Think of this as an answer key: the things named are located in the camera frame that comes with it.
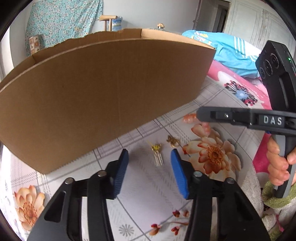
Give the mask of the person's right hand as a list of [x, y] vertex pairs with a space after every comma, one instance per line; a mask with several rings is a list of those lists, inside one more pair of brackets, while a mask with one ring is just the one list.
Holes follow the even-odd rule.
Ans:
[[293, 149], [287, 156], [287, 159], [281, 157], [280, 148], [276, 141], [270, 137], [267, 143], [267, 159], [269, 161], [268, 172], [269, 180], [273, 185], [280, 186], [287, 181], [292, 174], [288, 172], [288, 166], [294, 165], [296, 162], [296, 153]]

